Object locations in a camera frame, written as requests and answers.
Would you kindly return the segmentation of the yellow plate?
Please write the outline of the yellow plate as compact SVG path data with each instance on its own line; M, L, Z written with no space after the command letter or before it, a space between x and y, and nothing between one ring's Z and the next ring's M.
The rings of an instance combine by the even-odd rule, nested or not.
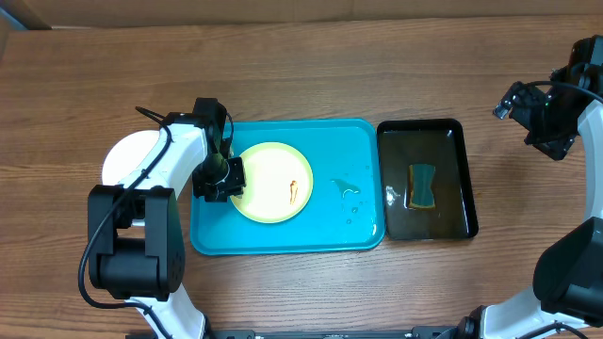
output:
M244 217L279 223L295 217L309 202L314 176L304 155L281 142L256 144L240 155L246 186L231 201Z

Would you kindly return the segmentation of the green yellow sponge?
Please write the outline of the green yellow sponge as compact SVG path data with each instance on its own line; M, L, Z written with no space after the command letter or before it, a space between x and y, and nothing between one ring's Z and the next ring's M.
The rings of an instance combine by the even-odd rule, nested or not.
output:
M432 181L435 166L430 164L413 164L409 166L408 205L412 209L429 210L435 207L432 192Z

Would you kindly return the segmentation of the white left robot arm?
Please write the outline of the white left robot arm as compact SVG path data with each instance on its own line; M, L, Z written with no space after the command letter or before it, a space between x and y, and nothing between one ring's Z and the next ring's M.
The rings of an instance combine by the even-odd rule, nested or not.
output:
M212 338L208 318L183 285L185 246L177 198L187 181L206 202L226 202L246 185L243 161L231 154L232 126L223 106L162 116L159 139L133 170L88 197L88 243L77 273L83 300L98 309L136 308L154 338Z

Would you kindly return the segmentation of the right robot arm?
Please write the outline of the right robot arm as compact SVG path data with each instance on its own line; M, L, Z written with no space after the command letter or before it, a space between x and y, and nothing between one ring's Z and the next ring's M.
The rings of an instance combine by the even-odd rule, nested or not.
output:
M540 88L546 85L548 92ZM517 82L494 113L528 130L526 144L563 159L576 137L585 150L583 221L539 257L531 284L482 305L455 327L426 338L547 338L602 325L602 69L592 61L554 71L545 83Z

